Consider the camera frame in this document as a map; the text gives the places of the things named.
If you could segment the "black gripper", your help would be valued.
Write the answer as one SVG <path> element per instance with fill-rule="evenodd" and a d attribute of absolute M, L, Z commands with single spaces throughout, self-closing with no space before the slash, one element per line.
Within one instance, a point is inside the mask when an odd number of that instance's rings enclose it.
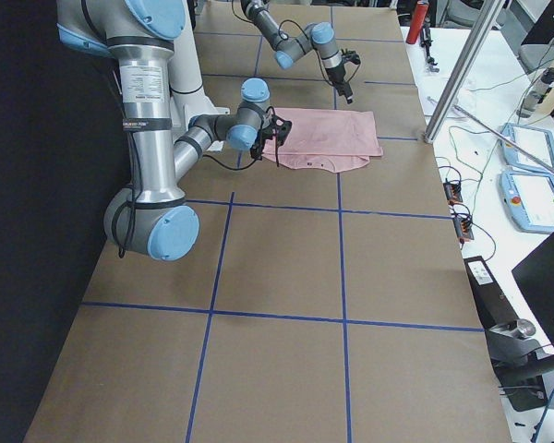
<path fill-rule="evenodd" d="M 344 96 L 347 103 L 352 103 L 354 95 L 348 81 L 345 79 L 344 62 L 339 63 L 337 66 L 327 67 L 326 73 L 330 83 L 337 90 L 338 95 Z"/>
<path fill-rule="evenodd" d="M 279 142 L 279 131 L 272 126 L 268 126 L 258 132 L 257 138 L 249 150 L 250 157 L 254 161 L 262 160 L 262 154 L 268 140 L 272 140 L 274 144 Z"/>

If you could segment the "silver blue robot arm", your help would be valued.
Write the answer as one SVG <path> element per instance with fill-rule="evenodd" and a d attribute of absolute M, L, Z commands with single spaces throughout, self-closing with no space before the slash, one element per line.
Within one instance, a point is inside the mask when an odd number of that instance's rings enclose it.
<path fill-rule="evenodd" d="M 268 140 L 285 142 L 291 123 L 274 112 L 259 78 L 243 83 L 235 112 L 212 104 L 184 1 L 61 1 L 57 16 L 64 45 L 119 65 L 132 179 L 105 212 L 108 239 L 121 252 L 183 257 L 199 218 L 179 180 L 222 144 L 260 158 Z"/>
<path fill-rule="evenodd" d="M 359 54 L 339 47 L 330 22 L 309 23 L 305 27 L 291 19 L 277 23 L 267 4 L 267 1 L 241 1 L 240 7 L 245 18 L 260 31 L 272 48 L 277 65 L 283 70 L 290 69 L 303 57 L 314 53 L 319 60 L 323 79 L 339 97 L 344 97 L 351 104 L 354 100 L 350 84 L 352 77 L 347 76 L 345 65 L 351 63 L 359 67 Z"/>

